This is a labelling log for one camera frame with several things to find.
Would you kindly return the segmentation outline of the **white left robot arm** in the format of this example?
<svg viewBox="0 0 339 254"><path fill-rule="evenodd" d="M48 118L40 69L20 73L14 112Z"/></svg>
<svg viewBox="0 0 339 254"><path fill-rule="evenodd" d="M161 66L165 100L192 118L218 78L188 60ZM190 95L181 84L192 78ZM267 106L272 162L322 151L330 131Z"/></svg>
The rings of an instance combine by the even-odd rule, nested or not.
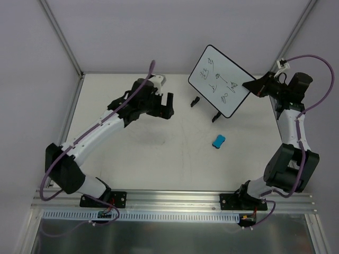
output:
<svg viewBox="0 0 339 254"><path fill-rule="evenodd" d="M173 94L162 104L164 75L150 75L136 80L123 96L113 100L99 119L73 141L46 148L45 173L66 194L81 193L81 207L112 208L117 203L108 184L81 170L90 153L110 135L126 128L142 114L170 119L174 114Z"/></svg>

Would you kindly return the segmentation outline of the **blue whiteboard eraser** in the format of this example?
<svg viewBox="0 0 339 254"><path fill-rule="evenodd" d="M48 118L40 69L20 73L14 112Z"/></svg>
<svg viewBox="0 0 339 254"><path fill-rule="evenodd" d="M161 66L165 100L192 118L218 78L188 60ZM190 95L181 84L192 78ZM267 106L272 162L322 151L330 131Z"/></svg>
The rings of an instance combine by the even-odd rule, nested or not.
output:
<svg viewBox="0 0 339 254"><path fill-rule="evenodd" d="M212 146L216 149L220 149L222 144L226 141L226 137L219 134L216 139L212 142Z"/></svg>

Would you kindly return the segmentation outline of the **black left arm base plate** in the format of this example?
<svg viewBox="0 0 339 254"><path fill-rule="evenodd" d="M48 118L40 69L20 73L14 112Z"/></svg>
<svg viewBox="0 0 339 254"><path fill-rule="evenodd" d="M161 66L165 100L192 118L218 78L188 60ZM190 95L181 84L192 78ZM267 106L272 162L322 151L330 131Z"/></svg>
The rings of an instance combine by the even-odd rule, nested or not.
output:
<svg viewBox="0 0 339 254"><path fill-rule="evenodd" d="M79 206L86 208L108 208L108 203L115 206L116 208L126 208L127 193L107 190L97 199L98 201L86 195L82 195Z"/></svg>

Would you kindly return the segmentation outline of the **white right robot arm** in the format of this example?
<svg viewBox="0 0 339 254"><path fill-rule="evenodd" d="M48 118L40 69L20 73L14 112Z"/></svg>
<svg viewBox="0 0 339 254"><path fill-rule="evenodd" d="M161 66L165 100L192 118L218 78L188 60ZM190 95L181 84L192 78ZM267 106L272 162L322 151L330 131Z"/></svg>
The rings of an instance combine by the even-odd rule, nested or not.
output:
<svg viewBox="0 0 339 254"><path fill-rule="evenodd" d="M235 203L242 210L258 207L262 198L270 193L289 198L301 193L315 171L320 157L312 152L306 140L303 99L313 79L302 72L294 74L290 83L281 83L279 75L267 72L260 79L243 83L259 98L275 99L276 123L282 144L257 180L248 180L234 193Z"/></svg>

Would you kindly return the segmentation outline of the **small white whiteboard black frame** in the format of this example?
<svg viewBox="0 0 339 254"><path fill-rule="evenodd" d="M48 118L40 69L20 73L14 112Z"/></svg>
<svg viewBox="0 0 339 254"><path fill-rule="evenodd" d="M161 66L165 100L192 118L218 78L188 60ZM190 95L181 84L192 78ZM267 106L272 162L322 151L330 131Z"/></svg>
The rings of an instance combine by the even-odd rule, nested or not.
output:
<svg viewBox="0 0 339 254"><path fill-rule="evenodd" d="M256 78L209 44L188 77L188 83L220 114L230 118L250 91L243 83Z"/></svg>

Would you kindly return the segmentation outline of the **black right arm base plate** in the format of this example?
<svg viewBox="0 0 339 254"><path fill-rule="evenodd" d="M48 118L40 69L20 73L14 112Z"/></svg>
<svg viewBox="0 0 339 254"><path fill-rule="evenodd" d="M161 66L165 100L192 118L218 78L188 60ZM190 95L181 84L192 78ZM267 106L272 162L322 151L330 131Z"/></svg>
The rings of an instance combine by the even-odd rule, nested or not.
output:
<svg viewBox="0 0 339 254"><path fill-rule="evenodd" d="M267 204L262 203L257 198L252 198L246 195L239 195L236 193L219 195L221 210L230 211L267 211Z"/></svg>

